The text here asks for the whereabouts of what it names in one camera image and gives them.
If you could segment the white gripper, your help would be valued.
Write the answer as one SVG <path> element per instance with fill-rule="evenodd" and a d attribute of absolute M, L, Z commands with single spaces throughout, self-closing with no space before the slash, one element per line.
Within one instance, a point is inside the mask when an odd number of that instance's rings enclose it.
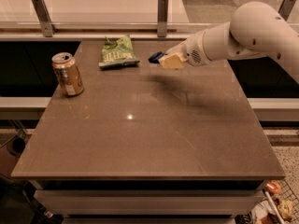
<path fill-rule="evenodd" d="M 208 59 L 204 49 L 204 34 L 206 31 L 200 31 L 191 35 L 184 42 L 181 42 L 166 51 L 159 59 L 159 64 L 164 69 L 181 69 L 187 63 L 194 67 L 208 65 L 211 61 Z"/>

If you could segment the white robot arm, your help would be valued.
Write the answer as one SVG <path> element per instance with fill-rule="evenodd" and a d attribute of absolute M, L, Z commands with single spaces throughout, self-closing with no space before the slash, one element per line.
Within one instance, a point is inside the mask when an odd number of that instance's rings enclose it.
<path fill-rule="evenodd" d="M 299 82 L 299 34 L 262 2 L 239 7 L 230 21 L 199 31 L 166 51 L 158 63 L 166 69 L 218 60 L 269 57 Z"/>

